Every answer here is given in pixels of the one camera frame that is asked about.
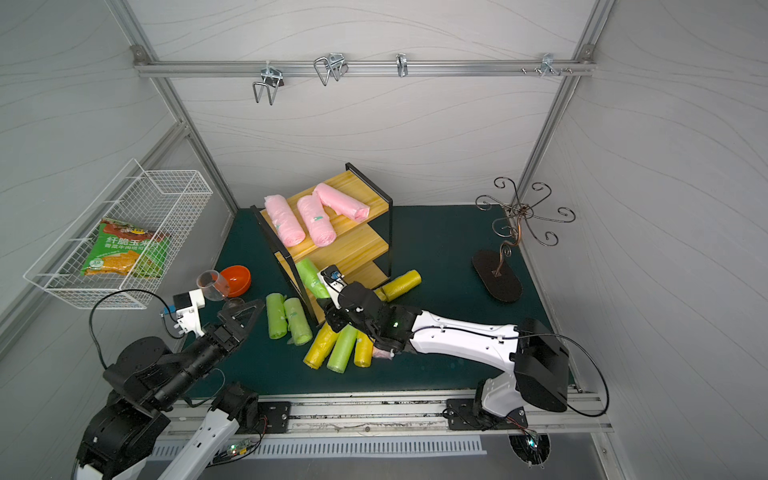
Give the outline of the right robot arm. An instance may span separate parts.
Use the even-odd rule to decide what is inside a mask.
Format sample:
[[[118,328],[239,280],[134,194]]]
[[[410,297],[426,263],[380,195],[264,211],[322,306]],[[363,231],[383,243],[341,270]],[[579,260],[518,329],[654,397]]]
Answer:
[[[327,280],[330,298],[322,302],[335,331],[352,326],[374,348],[401,353],[440,354],[489,365],[500,371],[482,382],[476,408],[506,417],[524,405],[560,413],[568,409],[567,347],[541,322],[488,325],[449,319],[415,307],[382,301],[359,282]]]

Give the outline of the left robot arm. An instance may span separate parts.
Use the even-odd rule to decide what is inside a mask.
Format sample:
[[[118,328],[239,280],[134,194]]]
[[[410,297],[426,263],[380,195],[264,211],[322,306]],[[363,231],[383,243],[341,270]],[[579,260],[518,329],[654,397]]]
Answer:
[[[201,337],[173,353],[158,337],[126,347],[103,377],[112,391],[92,418],[80,442],[74,479],[136,479],[155,443],[169,426],[174,404],[234,354],[248,339],[265,303],[248,302],[219,312]],[[268,421],[255,391],[233,382],[214,397],[201,425],[162,476],[197,479],[239,431],[263,437]]]

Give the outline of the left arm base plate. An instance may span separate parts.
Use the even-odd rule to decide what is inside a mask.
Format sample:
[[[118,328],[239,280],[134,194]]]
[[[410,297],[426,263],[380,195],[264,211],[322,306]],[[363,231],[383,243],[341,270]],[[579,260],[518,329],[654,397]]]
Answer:
[[[287,401],[251,402],[239,414],[239,434],[285,434],[292,404]]]

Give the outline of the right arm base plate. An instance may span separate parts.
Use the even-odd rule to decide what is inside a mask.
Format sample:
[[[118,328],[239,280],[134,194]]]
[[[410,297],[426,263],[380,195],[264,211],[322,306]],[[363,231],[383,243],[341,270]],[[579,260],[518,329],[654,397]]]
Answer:
[[[447,421],[448,429],[451,431],[524,431],[528,429],[523,408],[513,410],[507,416],[501,417],[485,411],[474,400],[464,398],[448,399],[441,416]]]

